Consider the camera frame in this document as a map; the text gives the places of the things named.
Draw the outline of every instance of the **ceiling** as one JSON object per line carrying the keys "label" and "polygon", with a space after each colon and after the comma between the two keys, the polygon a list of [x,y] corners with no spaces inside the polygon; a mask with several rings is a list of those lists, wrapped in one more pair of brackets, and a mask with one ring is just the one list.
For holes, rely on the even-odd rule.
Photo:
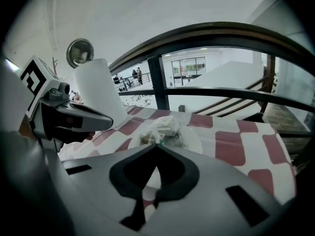
{"label": "ceiling", "polygon": [[57,75],[73,72],[65,59],[76,38],[88,39],[94,58],[109,63],[163,32],[203,22],[245,22],[263,0],[30,0],[3,44],[5,55],[23,67],[32,55]]}

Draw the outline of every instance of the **red and white tablecloth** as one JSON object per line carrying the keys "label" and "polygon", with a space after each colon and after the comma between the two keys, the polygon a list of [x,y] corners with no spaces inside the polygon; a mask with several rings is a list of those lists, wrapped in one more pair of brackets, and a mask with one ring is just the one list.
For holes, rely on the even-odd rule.
{"label": "red and white tablecloth", "polygon": [[[61,161],[99,156],[128,148],[131,139],[155,119],[173,115],[194,130],[202,154],[223,160],[248,175],[284,204],[296,195],[291,160],[279,134],[270,124],[129,106],[127,119],[112,130],[96,133],[92,141],[64,145]],[[143,192],[146,218],[154,211],[156,190]]]}

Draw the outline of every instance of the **white plate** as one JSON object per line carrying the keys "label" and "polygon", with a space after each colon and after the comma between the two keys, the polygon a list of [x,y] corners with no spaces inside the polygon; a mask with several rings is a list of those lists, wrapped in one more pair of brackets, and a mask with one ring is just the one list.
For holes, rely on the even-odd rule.
{"label": "white plate", "polygon": [[[201,141],[198,138],[196,132],[194,132],[191,128],[188,128],[187,126],[182,126],[180,128],[180,132],[182,133],[183,140],[186,143],[185,149],[188,149],[192,152],[196,152],[198,154],[202,154],[202,145]],[[140,134],[137,136],[133,137],[128,149],[130,148],[135,148],[140,146]],[[148,187],[155,188],[155,189],[160,189],[161,187],[161,178],[158,172],[158,169],[155,168],[152,176],[150,177],[148,183],[146,184]]]}

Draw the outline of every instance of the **round mirror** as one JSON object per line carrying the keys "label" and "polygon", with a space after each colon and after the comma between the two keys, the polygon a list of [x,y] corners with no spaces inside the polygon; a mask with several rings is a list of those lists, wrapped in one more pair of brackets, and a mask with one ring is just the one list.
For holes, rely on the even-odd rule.
{"label": "round mirror", "polygon": [[79,38],[69,45],[65,55],[69,65],[76,68],[93,59],[94,49],[89,41]]}

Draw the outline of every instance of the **floor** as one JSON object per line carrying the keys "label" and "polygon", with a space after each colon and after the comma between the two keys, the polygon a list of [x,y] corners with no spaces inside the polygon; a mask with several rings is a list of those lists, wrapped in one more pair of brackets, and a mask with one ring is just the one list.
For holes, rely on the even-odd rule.
{"label": "floor", "polygon": [[[285,106],[269,103],[264,113],[264,121],[276,130],[308,131],[306,127]],[[310,138],[283,138],[283,142],[292,160],[304,149]]]}

